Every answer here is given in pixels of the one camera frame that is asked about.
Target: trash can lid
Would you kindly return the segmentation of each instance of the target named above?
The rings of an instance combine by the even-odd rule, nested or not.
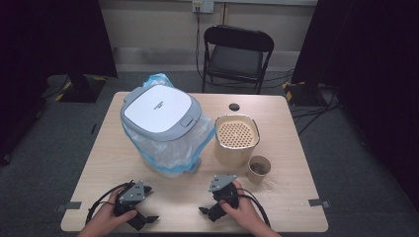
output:
[[[200,103],[176,88],[138,87],[125,97],[122,122],[136,133],[157,141],[175,140],[200,118]]]

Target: clear plastic bag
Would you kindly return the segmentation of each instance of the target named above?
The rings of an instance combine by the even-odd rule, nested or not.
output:
[[[167,76],[162,73],[151,75],[143,87],[156,84],[173,87]],[[191,130],[172,141],[152,140],[129,129],[124,123],[123,127],[148,165],[171,177],[177,177],[185,172],[195,172],[201,163],[199,156],[202,150],[215,135],[215,126],[204,112]]]

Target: small cup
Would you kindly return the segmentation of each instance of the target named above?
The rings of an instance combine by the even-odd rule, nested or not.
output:
[[[259,184],[271,171],[271,162],[263,156],[253,156],[247,163],[247,178],[254,184]]]

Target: hand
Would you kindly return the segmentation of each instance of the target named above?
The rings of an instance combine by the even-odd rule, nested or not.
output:
[[[120,216],[114,215],[115,202],[118,193],[124,188],[117,189],[111,193],[108,202],[104,202],[93,218],[80,231],[79,237],[100,237],[111,233],[117,226],[133,219],[136,210],[131,210]]]
[[[236,187],[239,195],[244,195],[241,184],[233,181],[232,184]],[[221,208],[235,219],[235,221],[245,230],[249,231],[255,236],[280,236],[277,232],[271,229],[256,211],[253,203],[246,197],[238,198],[238,207],[234,209],[225,200],[220,200]]]

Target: gray carpet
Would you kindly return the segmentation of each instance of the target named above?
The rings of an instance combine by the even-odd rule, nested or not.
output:
[[[201,92],[197,72],[165,73],[175,87]],[[124,72],[118,79],[110,78],[95,104],[58,103],[54,96],[47,99],[41,118],[11,153],[11,164],[0,167],[0,236],[76,235],[60,229],[63,213],[55,211],[56,206],[70,201],[113,95],[141,86],[150,74],[154,73]],[[284,95],[279,85],[287,80],[286,75],[269,72],[267,79],[283,78],[266,82],[261,94]],[[57,90],[64,80],[65,76],[50,77],[45,94]],[[245,88],[208,85],[207,93],[254,94],[252,86],[240,87]],[[332,93],[324,91],[326,100],[333,98]],[[293,116],[316,109],[291,107]],[[302,131],[313,118],[295,118],[297,130]],[[321,234],[284,236],[419,236],[417,211],[391,174],[363,146],[344,108],[318,117],[300,140],[319,195],[331,203],[325,209],[329,229]]]

